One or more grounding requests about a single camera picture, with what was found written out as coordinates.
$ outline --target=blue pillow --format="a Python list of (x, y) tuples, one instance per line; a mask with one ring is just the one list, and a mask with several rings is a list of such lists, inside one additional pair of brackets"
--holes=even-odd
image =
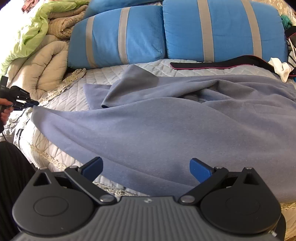
[(77, 23), (68, 66), (102, 68), (147, 63), (166, 56), (161, 6), (136, 6), (97, 14)]
[(157, 0), (91, 0), (87, 7), (84, 18), (97, 15), (113, 9), (137, 6), (144, 3), (156, 2)]
[(220, 62), (241, 55), (287, 61), (275, 8), (247, 0), (164, 0), (168, 58)]

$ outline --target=screw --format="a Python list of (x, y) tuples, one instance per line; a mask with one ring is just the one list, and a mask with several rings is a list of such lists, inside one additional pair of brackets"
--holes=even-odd
[(146, 199), (144, 200), (144, 202), (145, 202), (145, 203), (151, 203), (151, 202), (153, 202), (153, 200), (150, 199), (150, 198), (146, 198)]
[(111, 196), (110, 194), (106, 194), (106, 195), (103, 195), (100, 197), (100, 201), (101, 202), (113, 202), (114, 198), (115, 197)]
[(181, 202), (183, 203), (192, 203), (194, 202), (195, 198), (191, 195), (185, 195), (180, 198)]

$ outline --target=green blanket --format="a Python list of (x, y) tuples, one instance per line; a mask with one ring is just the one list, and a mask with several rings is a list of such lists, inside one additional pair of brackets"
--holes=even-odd
[(48, 30), (50, 12), (65, 12), (88, 3), (89, 0), (60, 0), (43, 4), (16, 36), (7, 36), (7, 45), (0, 52), (0, 76), (6, 74), (14, 59), (29, 56), (41, 43)]

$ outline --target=hand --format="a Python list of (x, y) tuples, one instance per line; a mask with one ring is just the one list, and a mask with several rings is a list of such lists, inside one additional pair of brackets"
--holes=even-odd
[[(10, 106), (13, 103), (8, 101), (7, 99), (1, 99), (0, 98), (0, 105), (6, 105)], [(1, 121), (3, 122), (3, 125), (6, 125), (6, 122), (9, 119), (10, 113), (13, 111), (13, 107), (7, 107), (4, 112), (1, 113)]]

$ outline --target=lace trim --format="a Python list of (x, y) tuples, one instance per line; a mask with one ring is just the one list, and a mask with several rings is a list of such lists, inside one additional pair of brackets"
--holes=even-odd
[(281, 203), (281, 209), (290, 210), (294, 208), (296, 208), (296, 202), (289, 203), (289, 204)]
[[(39, 155), (41, 155), (43, 158), (48, 160), (55, 167), (59, 168), (60, 170), (65, 170), (67, 168), (64, 164), (61, 164), (60, 162), (58, 162), (57, 160), (52, 158), (50, 155), (48, 155), (44, 151), (39, 150), (37, 147), (35, 147), (31, 144), (29, 144), (29, 145), (31, 146), (33, 151), (37, 152)], [(94, 183), (94, 184), (97, 185), (99, 188), (103, 189), (104, 191), (114, 195), (117, 198), (121, 197), (121, 196), (139, 196), (139, 195), (118, 189), (116, 187), (109, 187), (109, 186), (103, 185), (101, 183)]]
[(77, 69), (70, 76), (65, 78), (53, 91), (46, 92), (39, 99), (39, 106), (45, 106), (50, 100), (54, 97), (60, 95), (65, 91), (65, 88), (68, 87), (73, 81), (81, 79), (86, 73), (86, 69)]
[(121, 196), (137, 197), (137, 196), (139, 196), (139, 195), (136, 195), (136, 194), (133, 194), (133, 193), (121, 190), (121, 189), (117, 189), (115, 187), (109, 187), (109, 186), (103, 185), (101, 183), (94, 183), (94, 184), (115, 197), (121, 197)]
[(52, 158), (50, 155), (48, 155), (44, 151), (39, 150), (37, 147), (35, 147), (34, 145), (31, 145), (30, 143), (29, 143), (29, 145), (33, 151), (37, 152), (40, 156), (42, 156), (43, 158), (48, 160), (55, 167), (59, 168), (60, 170), (65, 170), (67, 168), (66, 165), (64, 165), (64, 164), (60, 163), (59, 161), (57, 161), (56, 159)]

